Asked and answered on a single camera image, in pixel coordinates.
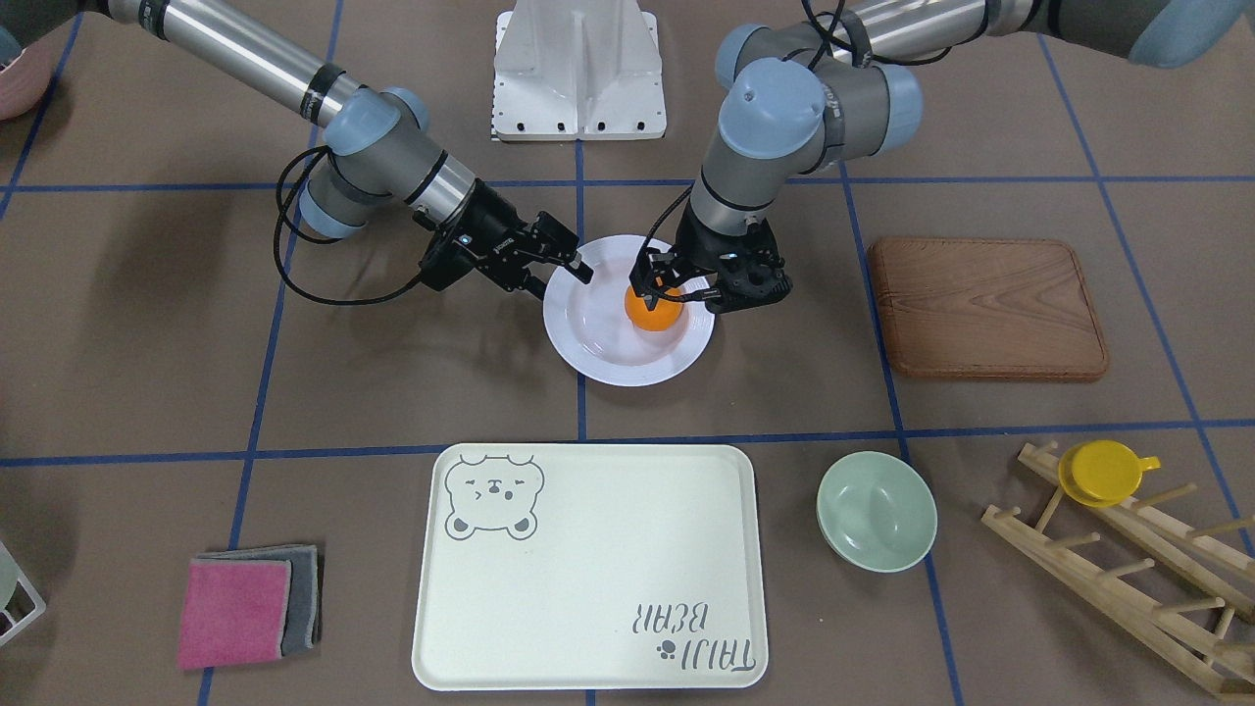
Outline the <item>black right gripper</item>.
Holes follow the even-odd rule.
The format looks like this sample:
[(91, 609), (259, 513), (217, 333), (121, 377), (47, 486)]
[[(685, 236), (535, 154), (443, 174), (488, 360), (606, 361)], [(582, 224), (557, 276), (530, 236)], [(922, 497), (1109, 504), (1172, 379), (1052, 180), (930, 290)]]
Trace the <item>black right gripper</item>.
[(579, 253), (579, 237), (546, 211), (532, 224), (483, 181), (476, 181), (466, 204), (435, 236), (420, 260), (420, 283), (435, 291), (479, 272), (507, 291), (545, 300), (547, 283), (530, 272), (530, 260), (556, 265), (581, 283), (594, 270)]

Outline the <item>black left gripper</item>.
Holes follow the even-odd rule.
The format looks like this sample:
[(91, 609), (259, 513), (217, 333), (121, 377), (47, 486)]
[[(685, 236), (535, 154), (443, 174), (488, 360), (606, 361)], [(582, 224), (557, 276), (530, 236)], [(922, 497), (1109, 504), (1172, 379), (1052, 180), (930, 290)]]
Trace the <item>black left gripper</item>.
[(703, 224), (694, 211), (681, 213), (671, 253), (639, 250), (630, 270), (630, 301), (659, 317), (678, 317), (686, 305), (705, 307), (717, 290), (699, 270), (781, 268), (776, 233), (766, 219), (748, 221), (744, 233), (725, 234)]

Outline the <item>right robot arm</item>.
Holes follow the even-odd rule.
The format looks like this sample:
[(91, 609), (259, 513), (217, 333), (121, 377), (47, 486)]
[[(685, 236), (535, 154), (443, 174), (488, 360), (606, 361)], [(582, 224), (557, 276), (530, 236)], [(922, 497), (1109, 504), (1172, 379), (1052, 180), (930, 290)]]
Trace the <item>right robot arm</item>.
[(409, 207), (433, 233), (412, 285), (441, 291), (477, 272), (507, 291), (545, 295), (530, 265), (556, 265), (589, 283), (594, 271), (558, 219), (525, 221), (515, 206), (427, 134), (425, 104), (395, 87), (371, 89), (223, 1), (79, 1), (78, 13), (143, 28), (269, 95), (323, 130), (323, 166), (302, 178), (297, 204), (323, 242), (361, 229), (373, 209)]

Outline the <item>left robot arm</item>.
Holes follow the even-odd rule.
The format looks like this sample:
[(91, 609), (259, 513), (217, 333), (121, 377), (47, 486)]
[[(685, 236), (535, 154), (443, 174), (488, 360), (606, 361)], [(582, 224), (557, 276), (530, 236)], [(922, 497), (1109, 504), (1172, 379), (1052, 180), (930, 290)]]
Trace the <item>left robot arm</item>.
[(861, 1), (789, 28), (742, 25), (722, 41), (725, 87), (702, 171), (669, 250), (644, 242), (628, 295), (646, 308), (699, 301), (712, 313), (784, 298), (771, 207), (789, 178), (878, 155), (922, 120), (912, 66), (980, 38), (1032, 33), (1130, 60), (1186, 66), (1250, 1)]

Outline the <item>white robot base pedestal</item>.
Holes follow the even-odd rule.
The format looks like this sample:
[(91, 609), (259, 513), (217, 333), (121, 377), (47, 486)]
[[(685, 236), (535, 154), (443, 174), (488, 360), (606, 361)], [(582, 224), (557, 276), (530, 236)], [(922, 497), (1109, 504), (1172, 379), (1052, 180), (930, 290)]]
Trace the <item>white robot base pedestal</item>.
[(520, 1), (496, 18), (497, 140), (651, 140), (668, 128), (659, 24), (636, 1)]

